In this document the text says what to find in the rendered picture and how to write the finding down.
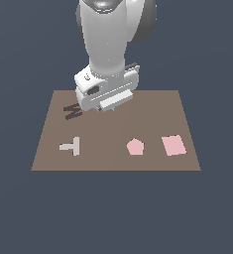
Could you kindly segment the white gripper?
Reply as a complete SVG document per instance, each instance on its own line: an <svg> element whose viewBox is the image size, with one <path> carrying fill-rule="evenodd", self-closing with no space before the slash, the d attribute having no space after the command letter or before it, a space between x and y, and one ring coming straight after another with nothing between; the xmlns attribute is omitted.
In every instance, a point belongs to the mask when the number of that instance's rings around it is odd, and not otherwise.
<svg viewBox="0 0 233 254"><path fill-rule="evenodd" d="M94 108L105 112L132 99L139 82L139 68L137 63L132 63L125 67L124 73L99 78L91 73L88 65L74 76L76 98L81 109Z"/></svg>

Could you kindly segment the brown board mat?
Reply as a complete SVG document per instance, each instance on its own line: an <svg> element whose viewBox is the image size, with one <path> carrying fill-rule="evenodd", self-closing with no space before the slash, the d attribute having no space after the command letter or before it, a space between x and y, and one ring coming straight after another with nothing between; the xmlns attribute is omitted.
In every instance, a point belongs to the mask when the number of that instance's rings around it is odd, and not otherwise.
<svg viewBox="0 0 233 254"><path fill-rule="evenodd" d="M65 119L63 109L76 102L73 90L53 93L35 160L34 172L68 171L194 171L200 166L179 93L176 90L136 90L131 100L114 110L85 111ZM168 156L163 137L179 135L184 155ZM80 139L80 155L61 151L60 144ZM145 145L142 156L126 147L133 138Z"/></svg>

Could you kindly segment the dark M-shaped block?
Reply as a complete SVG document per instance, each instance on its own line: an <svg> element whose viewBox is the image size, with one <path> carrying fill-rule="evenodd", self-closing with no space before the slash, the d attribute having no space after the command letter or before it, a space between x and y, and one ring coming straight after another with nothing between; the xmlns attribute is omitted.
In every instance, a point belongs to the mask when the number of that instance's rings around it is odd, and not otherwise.
<svg viewBox="0 0 233 254"><path fill-rule="evenodd" d="M68 114L65 116L66 120L82 115L82 109L78 103L66 106L63 110L68 112Z"/></svg>

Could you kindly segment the grey T-shaped block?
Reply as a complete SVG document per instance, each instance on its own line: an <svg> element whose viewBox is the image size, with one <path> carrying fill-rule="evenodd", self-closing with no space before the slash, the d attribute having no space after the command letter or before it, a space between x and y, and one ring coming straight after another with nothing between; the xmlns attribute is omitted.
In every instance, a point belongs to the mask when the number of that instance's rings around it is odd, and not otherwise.
<svg viewBox="0 0 233 254"><path fill-rule="evenodd" d="M72 154L74 156L79 156L80 155L80 139L78 137L74 137L71 143L60 144L59 149L61 151L72 150Z"/></svg>

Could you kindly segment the pink pentagon block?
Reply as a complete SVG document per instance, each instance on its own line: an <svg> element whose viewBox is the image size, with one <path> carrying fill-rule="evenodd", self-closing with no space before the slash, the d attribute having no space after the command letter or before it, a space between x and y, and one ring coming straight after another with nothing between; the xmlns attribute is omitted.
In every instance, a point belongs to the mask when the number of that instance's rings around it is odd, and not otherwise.
<svg viewBox="0 0 233 254"><path fill-rule="evenodd" d="M142 156L144 154L144 143L136 138L133 138L126 145L131 156Z"/></svg>

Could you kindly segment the pink square block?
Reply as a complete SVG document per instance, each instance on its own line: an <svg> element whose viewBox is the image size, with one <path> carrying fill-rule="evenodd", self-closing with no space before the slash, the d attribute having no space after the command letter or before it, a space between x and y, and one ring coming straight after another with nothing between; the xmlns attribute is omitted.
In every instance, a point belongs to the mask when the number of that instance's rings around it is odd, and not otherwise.
<svg viewBox="0 0 233 254"><path fill-rule="evenodd" d="M168 156L184 155L186 148L179 135L162 138L166 153Z"/></svg>

